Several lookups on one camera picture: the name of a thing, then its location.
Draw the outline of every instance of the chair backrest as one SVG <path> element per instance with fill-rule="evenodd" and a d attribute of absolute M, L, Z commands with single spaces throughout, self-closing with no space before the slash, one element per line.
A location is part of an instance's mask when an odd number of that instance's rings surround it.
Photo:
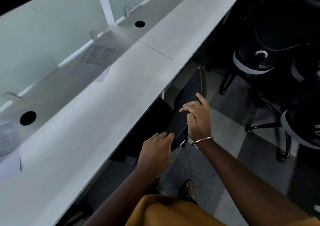
<path fill-rule="evenodd" d="M 205 78 L 204 71 L 197 68 L 182 91 L 180 91 L 177 98 L 174 100 L 174 113 L 165 129 L 167 133 L 174 133 L 176 135 L 172 143 L 171 150 L 179 147 L 179 145 L 188 137 L 187 113 L 181 113 L 179 110 L 182 108 L 183 104 L 198 100 L 196 97 L 197 92 L 206 98 L 207 85 Z"/>
<path fill-rule="evenodd" d="M 316 0 L 261 0 L 255 14 L 259 43 L 284 50 L 319 38 L 320 2 Z"/>
<path fill-rule="evenodd" d="M 281 116 L 281 124 L 285 131 L 302 145 L 320 149 L 319 93 L 286 110 Z"/>

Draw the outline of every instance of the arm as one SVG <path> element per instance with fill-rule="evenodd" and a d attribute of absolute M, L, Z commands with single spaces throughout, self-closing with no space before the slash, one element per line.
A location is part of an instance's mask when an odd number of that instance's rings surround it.
<path fill-rule="evenodd" d="M 211 136 L 209 104 L 197 93 L 200 102 L 183 105 L 189 136 L 194 141 Z M 197 144 L 217 171 L 235 205 L 250 226 L 286 225 L 309 218 L 283 194 L 249 171 L 236 158 L 212 140 Z"/>
<path fill-rule="evenodd" d="M 172 163 L 174 134 L 155 134 L 142 145 L 137 168 L 98 208 L 84 226 L 124 225 L 144 192 Z"/>

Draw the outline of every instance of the black circular hole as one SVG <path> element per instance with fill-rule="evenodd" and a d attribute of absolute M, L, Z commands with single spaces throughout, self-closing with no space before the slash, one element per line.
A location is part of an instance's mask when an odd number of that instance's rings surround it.
<path fill-rule="evenodd" d="M 136 25 L 136 27 L 141 28 L 141 27 L 144 27 L 146 24 L 144 23 L 144 21 L 137 21 L 137 22 L 135 23 L 135 25 Z"/>
<path fill-rule="evenodd" d="M 23 126 L 28 126 L 35 121 L 37 114 L 34 111 L 27 111 L 20 117 L 20 124 Z"/>

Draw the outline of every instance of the metal bracelet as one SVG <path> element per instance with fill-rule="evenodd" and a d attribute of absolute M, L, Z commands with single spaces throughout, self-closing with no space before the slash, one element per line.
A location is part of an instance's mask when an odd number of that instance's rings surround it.
<path fill-rule="evenodd" d="M 212 139 L 213 137 L 206 137 L 206 138 L 203 138 L 203 139 L 199 139 L 198 141 L 195 141 L 195 142 L 193 142 L 192 144 L 191 144 L 191 146 L 195 146 L 195 145 L 197 145 L 197 143 L 198 142 L 201 142 L 201 141 L 203 141 L 203 140 L 207 140 L 207 139 Z"/>

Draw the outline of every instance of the forearm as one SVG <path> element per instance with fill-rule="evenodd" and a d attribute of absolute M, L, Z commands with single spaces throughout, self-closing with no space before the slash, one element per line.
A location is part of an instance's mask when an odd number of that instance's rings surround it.
<path fill-rule="evenodd" d="M 308 218 L 306 213 L 214 141 L 206 140 L 197 146 L 217 171 L 249 225 L 285 225 Z"/>
<path fill-rule="evenodd" d="M 136 168 L 84 226 L 124 225 L 155 178 L 151 171 Z"/>

